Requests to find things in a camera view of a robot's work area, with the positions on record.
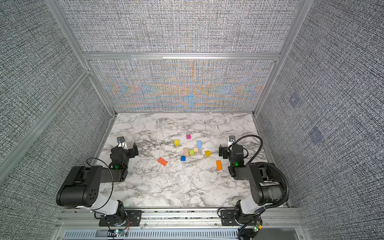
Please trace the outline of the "orange wood block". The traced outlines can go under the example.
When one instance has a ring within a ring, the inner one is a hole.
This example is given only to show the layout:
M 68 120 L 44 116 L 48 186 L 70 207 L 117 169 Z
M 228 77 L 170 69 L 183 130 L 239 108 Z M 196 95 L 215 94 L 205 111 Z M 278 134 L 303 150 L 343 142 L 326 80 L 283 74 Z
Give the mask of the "orange wood block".
M 216 161 L 217 170 L 221 171 L 223 169 L 222 162 L 220 160 Z

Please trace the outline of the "light blue wood block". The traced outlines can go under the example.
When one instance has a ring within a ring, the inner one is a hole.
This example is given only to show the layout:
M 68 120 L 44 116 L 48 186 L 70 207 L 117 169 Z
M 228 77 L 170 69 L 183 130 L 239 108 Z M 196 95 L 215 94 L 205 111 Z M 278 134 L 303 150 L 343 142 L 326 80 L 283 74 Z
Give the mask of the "light blue wood block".
M 203 145 L 202 145 L 202 141 L 201 140 L 197 140 L 197 147 L 198 147 L 199 150 L 203 149 Z

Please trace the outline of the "red-orange wood block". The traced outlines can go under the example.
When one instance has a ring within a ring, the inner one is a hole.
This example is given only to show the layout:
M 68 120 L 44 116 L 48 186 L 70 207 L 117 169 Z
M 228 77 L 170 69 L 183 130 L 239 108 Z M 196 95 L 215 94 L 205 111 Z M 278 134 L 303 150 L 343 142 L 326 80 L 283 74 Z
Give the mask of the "red-orange wood block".
M 159 158 L 158 163 L 160 163 L 163 166 L 166 166 L 168 164 L 168 162 L 166 160 L 164 160 L 163 158 Z

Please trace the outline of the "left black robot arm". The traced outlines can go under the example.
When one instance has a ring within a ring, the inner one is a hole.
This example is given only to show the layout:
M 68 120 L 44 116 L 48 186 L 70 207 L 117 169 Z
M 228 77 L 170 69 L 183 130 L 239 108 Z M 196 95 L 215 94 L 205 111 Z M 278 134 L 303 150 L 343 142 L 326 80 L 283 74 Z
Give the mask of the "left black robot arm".
M 126 210 L 120 200 L 112 199 L 100 193 L 100 185 L 104 183 L 124 182 L 128 175 L 129 160 L 139 155 L 137 144 L 127 149 L 126 142 L 119 138 L 118 145 L 111 149 L 111 163 L 97 159 L 105 165 L 75 166 L 67 175 L 56 196 L 57 205 L 75 207 L 94 213 L 100 227 L 119 227 L 125 230 L 140 225 L 142 211 Z

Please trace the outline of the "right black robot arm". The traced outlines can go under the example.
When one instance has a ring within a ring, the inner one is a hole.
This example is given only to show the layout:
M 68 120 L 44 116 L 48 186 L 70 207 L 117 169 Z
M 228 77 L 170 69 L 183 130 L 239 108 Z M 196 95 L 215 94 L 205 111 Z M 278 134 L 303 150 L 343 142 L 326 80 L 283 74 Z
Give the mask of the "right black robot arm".
M 229 150 L 219 146 L 219 156 L 229 160 L 229 174 L 234 180 L 248 181 L 250 195 L 237 201 L 234 210 L 225 210 L 221 217 L 224 225 L 244 225 L 253 221 L 265 210 L 283 205 L 290 194 L 288 179 L 274 164 L 255 162 L 245 164 L 244 148 L 234 145 Z

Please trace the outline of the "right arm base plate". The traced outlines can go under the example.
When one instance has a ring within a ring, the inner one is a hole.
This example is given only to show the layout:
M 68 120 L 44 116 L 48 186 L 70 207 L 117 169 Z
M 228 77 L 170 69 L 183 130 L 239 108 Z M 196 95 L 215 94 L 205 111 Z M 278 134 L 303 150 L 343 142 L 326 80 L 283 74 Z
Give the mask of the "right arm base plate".
M 219 216 L 223 226 L 243 226 L 250 220 L 252 220 L 250 226 L 262 226 L 263 220 L 261 217 L 257 217 L 254 214 L 245 215 L 238 210 L 220 208 L 217 210 L 217 215 Z

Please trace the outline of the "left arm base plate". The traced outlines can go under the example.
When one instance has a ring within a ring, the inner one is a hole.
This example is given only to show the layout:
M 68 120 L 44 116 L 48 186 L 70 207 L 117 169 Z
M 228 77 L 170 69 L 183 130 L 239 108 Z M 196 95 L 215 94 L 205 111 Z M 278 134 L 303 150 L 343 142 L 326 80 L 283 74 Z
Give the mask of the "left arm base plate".
M 125 213 L 117 212 L 115 215 L 101 216 L 99 227 L 138 227 L 142 218 L 140 210 L 125 210 Z

